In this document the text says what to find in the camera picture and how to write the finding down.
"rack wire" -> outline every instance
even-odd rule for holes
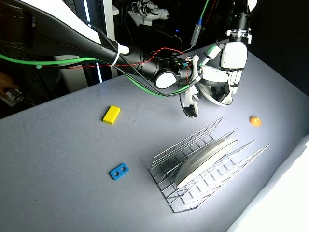
[[[214,121],[191,136],[178,142],[153,158],[149,169],[154,181],[173,212],[183,212],[201,206],[215,191],[238,173],[244,166],[264,152],[270,144],[241,159],[239,154],[255,142],[243,145],[218,160],[212,167],[205,170],[182,188],[175,186],[175,177],[181,165],[198,150],[214,140],[211,134],[222,121]],[[237,129],[223,135],[227,138]]]

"yellow sponge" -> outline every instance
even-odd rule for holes
[[[103,118],[103,122],[106,122],[108,124],[113,124],[114,121],[116,120],[118,114],[120,112],[120,108],[117,106],[112,105],[106,115]]]

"white cable tie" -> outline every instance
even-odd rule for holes
[[[118,51],[117,51],[116,58],[115,58],[114,62],[110,65],[110,67],[113,67],[117,63],[117,61],[119,59],[119,55],[120,55],[120,44],[117,41],[115,41],[115,42],[118,44]]]

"gray table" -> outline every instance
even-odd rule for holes
[[[233,104],[198,104],[189,119],[178,97],[122,76],[0,120],[0,231],[225,231],[308,131],[309,98],[249,53]],[[101,121],[110,105],[121,108],[112,126]],[[152,156],[220,117],[215,137],[238,128],[239,145],[271,146],[200,209],[172,213],[147,171]],[[130,172],[113,181],[122,162]]]

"person's hand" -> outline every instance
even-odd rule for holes
[[[0,95],[6,97],[4,93],[5,88],[19,88],[18,86],[14,85],[13,80],[6,74],[0,72]]]

